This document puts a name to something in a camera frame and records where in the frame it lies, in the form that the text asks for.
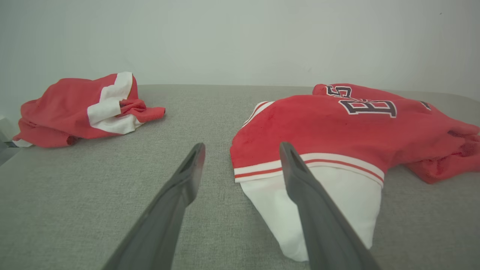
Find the red and white jersey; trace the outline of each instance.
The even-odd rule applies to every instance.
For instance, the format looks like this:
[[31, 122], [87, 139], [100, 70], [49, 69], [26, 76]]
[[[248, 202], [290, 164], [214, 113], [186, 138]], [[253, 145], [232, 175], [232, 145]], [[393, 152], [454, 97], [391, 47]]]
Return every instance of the red and white jersey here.
[[165, 108], [148, 108], [138, 99], [135, 77], [122, 72], [97, 80], [61, 79], [21, 111], [17, 146], [64, 147], [78, 138], [127, 134], [162, 118]]
[[235, 182], [280, 175], [279, 145], [290, 142], [307, 166], [361, 173], [383, 185], [406, 164], [434, 183], [480, 171], [480, 128], [432, 104], [351, 84], [317, 85], [313, 95], [257, 104], [233, 138]]

